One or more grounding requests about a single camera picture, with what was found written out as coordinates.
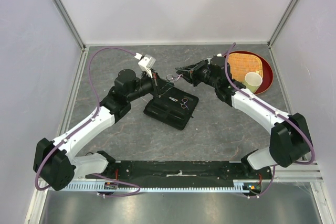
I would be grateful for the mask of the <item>silver thinning scissors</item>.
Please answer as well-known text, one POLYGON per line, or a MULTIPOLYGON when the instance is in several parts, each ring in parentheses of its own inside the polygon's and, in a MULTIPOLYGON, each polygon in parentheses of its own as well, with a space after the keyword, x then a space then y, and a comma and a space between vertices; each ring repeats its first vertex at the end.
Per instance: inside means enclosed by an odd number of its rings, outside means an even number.
POLYGON ((189 109, 187 102, 188 102, 188 98, 182 98, 180 100, 173 98, 173 97, 169 97, 169 99, 175 103, 179 103, 182 109, 189 109))

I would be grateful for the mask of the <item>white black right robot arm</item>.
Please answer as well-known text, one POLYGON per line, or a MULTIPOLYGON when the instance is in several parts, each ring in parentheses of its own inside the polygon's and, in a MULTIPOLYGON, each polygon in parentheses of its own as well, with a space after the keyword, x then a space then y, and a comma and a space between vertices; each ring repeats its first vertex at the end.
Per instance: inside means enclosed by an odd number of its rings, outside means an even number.
POLYGON ((303 164, 301 158, 313 153, 306 119, 300 113, 290 115, 255 96, 242 83, 234 80, 226 57, 214 56, 196 64, 179 67, 176 73, 197 86, 200 83, 215 89, 217 97, 259 123, 270 135, 269 146, 247 154, 241 161, 241 174, 254 178, 259 170, 278 165, 303 164))

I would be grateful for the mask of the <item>silver hair scissors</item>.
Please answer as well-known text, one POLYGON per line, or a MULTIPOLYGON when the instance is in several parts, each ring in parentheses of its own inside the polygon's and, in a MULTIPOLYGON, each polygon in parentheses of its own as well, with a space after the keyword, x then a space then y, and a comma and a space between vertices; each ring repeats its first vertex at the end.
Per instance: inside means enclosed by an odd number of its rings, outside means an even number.
POLYGON ((166 76, 166 80, 169 82, 176 82, 178 81, 183 75, 182 74, 178 74, 177 76, 174 76, 172 74, 168 74, 166 76))

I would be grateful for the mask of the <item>black zippered tool case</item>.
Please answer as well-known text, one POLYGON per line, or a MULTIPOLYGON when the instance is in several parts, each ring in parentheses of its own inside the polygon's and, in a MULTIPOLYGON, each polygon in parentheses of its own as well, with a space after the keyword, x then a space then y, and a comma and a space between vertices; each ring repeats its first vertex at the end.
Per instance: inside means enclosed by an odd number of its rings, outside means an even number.
POLYGON ((199 98, 178 88, 172 88, 162 97, 154 97, 148 102, 143 113, 153 119, 167 124, 177 130, 184 130, 199 102, 199 98), (178 100, 188 98, 188 110, 182 109, 179 103, 175 103, 169 97, 178 100))

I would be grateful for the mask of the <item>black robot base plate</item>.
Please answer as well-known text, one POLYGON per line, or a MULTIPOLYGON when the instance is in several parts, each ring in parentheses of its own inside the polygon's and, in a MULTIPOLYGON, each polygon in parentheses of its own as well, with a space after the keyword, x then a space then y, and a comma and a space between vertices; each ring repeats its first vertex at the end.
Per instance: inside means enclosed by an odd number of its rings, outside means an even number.
POLYGON ((144 185, 228 185, 233 180, 259 182, 272 178, 271 168, 247 168, 230 161, 118 161, 101 174, 122 182, 144 185))

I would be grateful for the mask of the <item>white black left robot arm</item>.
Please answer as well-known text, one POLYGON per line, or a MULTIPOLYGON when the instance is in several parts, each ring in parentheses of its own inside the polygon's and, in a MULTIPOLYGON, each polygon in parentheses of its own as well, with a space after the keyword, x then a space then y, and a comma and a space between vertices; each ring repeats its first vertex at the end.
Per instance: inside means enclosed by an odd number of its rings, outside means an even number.
POLYGON ((120 71, 108 94, 84 120, 51 141, 43 138, 37 143, 33 164, 35 187, 42 189, 39 179, 54 190, 62 190, 73 179, 86 175, 111 178, 115 173, 111 156, 104 151, 78 156, 79 151, 123 118, 131 110, 132 101, 147 94, 160 97, 173 87, 173 83, 160 78, 156 71, 142 72, 140 78, 133 70, 120 71))

